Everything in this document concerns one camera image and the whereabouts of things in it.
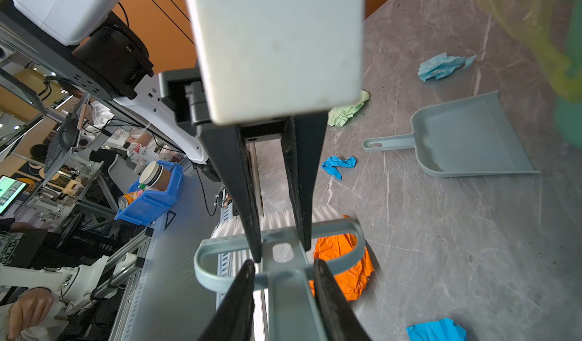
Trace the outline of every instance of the computer screen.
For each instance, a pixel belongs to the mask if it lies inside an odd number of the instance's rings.
[[[10,207],[12,202],[25,190],[27,184],[10,177],[0,177],[0,215]]]

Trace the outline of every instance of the dustpan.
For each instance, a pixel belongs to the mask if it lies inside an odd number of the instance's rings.
[[[498,91],[427,106],[411,119],[412,133],[366,139],[366,151],[414,148],[434,177],[539,173],[509,123]]]

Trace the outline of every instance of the crumpled green paper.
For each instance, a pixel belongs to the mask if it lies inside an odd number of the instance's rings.
[[[364,103],[370,99],[370,94],[364,90],[360,91],[360,101],[353,106],[343,106],[333,108],[328,113],[329,126],[344,126],[347,119],[352,118],[356,112],[360,111]]]

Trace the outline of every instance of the black cable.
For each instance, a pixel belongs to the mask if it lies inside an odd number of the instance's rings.
[[[50,85],[48,84],[48,82],[43,82],[44,83],[44,90],[40,91],[37,96],[40,98],[42,97],[42,95],[44,95],[45,92],[48,91]]]
[[[97,311],[95,311],[95,313],[93,314],[93,317],[92,317],[92,320],[91,320],[91,324],[93,326],[95,326],[96,328],[98,328],[99,330],[106,331],[107,330],[107,327],[109,327],[109,324],[108,323],[99,323],[99,322],[97,322],[96,321],[96,319],[97,319],[96,316],[97,316]]]
[[[112,120],[117,120],[117,121],[120,121],[120,122],[122,122],[122,123],[124,123],[124,124],[122,124],[122,125],[109,125],[109,123],[110,123]],[[105,123],[105,125],[103,126],[103,128],[102,128],[101,130],[99,130],[98,132],[90,132],[90,131],[89,131],[89,130],[87,130],[87,129],[85,129],[85,131],[86,131],[86,132],[88,132],[88,133],[91,133],[91,134],[99,134],[99,133],[101,133],[101,132],[102,132],[102,131],[103,131],[103,130],[104,130],[104,129],[105,129],[107,126],[108,126],[108,125],[109,125],[109,127],[120,127],[120,126],[125,126],[125,125],[137,126],[138,128],[140,128],[140,129],[145,129],[147,132],[149,132],[149,133],[152,135],[152,137],[154,138],[154,142],[156,142],[156,145],[157,145],[158,147],[162,147],[162,148],[163,148],[163,147],[164,147],[164,145],[167,145],[167,146],[168,146],[168,147],[169,147],[171,150],[173,150],[173,151],[176,151],[176,152],[178,152],[178,153],[181,153],[181,154],[184,154],[184,155],[186,155],[186,153],[185,153],[184,151],[182,151],[182,150],[181,150],[181,149],[179,149],[179,148],[176,148],[176,147],[174,147],[174,146],[173,146],[173,145],[171,145],[171,144],[168,144],[168,143],[166,143],[166,144],[163,144],[163,145],[162,145],[162,144],[160,144],[160,143],[157,141],[157,139],[160,139],[160,138],[157,136],[157,134],[156,134],[156,133],[154,133],[154,131],[153,131],[153,130],[151,130],[150,128],[147,128],[147,129],[146,129],[146,127],[145,127],[145,126],[143,126],[141,123],[139,123],[139,122],[138,122],[138,121],[136,121],[136,120],[134,120],[134,121],[135,121],[135,123],[130,123],[130,122],[128,122],[128,121],[125,121],[125,120],[123,120],[123,119],[118,119],[118,118],[111,118],[111,119],[107,120],[107,122]]]
[[[184,12],[178,7],[178,5],[176,5],[176,3],[174,2],[174,0],[170,0],[174,6],[176,6],[176,9],[180,10],[180,13],[182,13],[182,15],[186,18],[186,20],[190,21],[190,19],[188,18],[188,16],[186,14],[184,14]]]
[[[121,8],[121,10],[123,10],[123,15],[125,15],[125,25],[127,25],[127,27],[129,28],[129,19],[127,18],[127,13],[125,12],[125,8],[123,7],[123,5],[121,5],[120,2],[118,2],[119,7]]]
[[[51,85],[49,84],[49,85],[48,85],[48,93],[47,93],[47,95],[46,95],[45,97],[41,98],[41,99],[40,99],[40,101],[44,101],[44,100],[46,100],[46,99],[47,99],[47,98],[48,98],[48,97],[49,97],[51,94],[52,94],[52,87],[51,87]]]
[[[187,38],[187,39],[188,39],[188,40],[189,40],[189,41],[190,41],[192,44],[194,44],[194,46],[196,46],[196,43],[194,43],[194,41],[193,41],[192,39],[190,39],[190,37],[189,37],[189,36],[188,36],[188,35],[187,35],[187,34],[186,34],[186,33],[185,33],[183,30],[182,30],[182,28],[180,28],[180,27],[179,27],[179,26],[176,24],[176,22],[174,22],[174,21],[172,20],[172,18],[170,17],[170,15],[168,15],[168,14],[167,14],[167,13],[166,13],[166,12],[165,12],[165,11],[164,11],[162,8],[160,8],[160,6],[158,5],[158,3],[156,3],[154,0],[151,0],[151,1],[152,1],[154,4],[156,4],[156,6],[158,7],[158,9],[159,9],[161,12],[163,12],[163,13],[164,13],[164,15],[165,15],[165,16],[166,16],[168,19],[170,19],[170,21],[171,21],[171,22],[172,22],[172,23],[173,23],[173,24],[176,26],[176,28],[178,28],[178,29],[180,30],[180,32],[182,32],[182,34],[184,34],[184,36],[185,36],[185,37],[186,37],[186,38]]]
[[[68,82],[71,84],[75,84],[75,82],[73,82],[65,77],[61,77],[59,75],[48,75],[48,76],[44,77],[44,79],[47,81],[64,81],[64,82]]]
[[[198,171],[198,166],[193,161],[190,161],[190,163],[192,163],[192,166],[196,169],[196,174],[198,175],[198,180],[200,180],[200,187],[202,187],[202,196],[204,196],[204,206],[206,206],[206,212],[208,213],[208,216],[212,217],[212,216],[214,216],[214,214],[216,214],[216,209],[218,208],[218,202],[214,202],[214,212],[211,215],[210,210],[208,209],[208,203],[206,201],[206,192],[204,191],[204,185],[202,184],[202,178],[200,178],[200,172]]]

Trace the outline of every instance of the crumpled blue paper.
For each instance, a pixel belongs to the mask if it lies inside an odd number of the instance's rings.
[[[339,180],[342,180],[342,174],[335,169],[335,167],[347,167],[353,168],[355,167],[357,159],[351,156],[349,159],[342,161],[338,158],[337,155],[330,156],[323,164],[321,165],[321,169],[328,172],[330,175],[336,177]]]
[[[406,328],[410,341],[467,341],[467,331],[452,319],[419,323]]]
[[[435,55],[428,61],[420,63],[418,68],[418,78],[422,81],[426,81],[432,77],[436,80],[446,77],[453,73],[453,71],[459,68],[463,63],[465,63],[465,69],[469,68],[477,56],[472,56],[469,58],[447,56],[447,53],[441,53]]]

